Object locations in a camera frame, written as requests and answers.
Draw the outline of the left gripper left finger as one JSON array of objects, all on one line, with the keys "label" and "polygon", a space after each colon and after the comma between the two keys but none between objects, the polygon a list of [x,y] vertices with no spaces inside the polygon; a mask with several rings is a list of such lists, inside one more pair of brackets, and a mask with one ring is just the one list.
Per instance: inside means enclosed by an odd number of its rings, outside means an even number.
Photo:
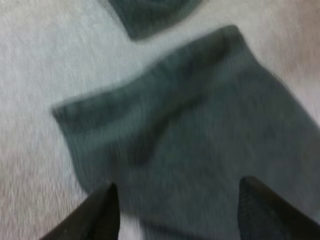
[{"label": "left gripper left finger", "polygon": [[120,207],[115,184],[104,186],[83,201],[43,240],[117,240]]}]

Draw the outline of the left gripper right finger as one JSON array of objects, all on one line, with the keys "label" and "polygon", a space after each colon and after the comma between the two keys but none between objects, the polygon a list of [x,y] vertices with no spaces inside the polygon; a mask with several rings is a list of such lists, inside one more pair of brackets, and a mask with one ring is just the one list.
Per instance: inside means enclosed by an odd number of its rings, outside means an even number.
[{"label": "left gripper right finger", "polygon": [[242,240],[318,240],[320,225],[253,176],[240,180],[237,222]]}]

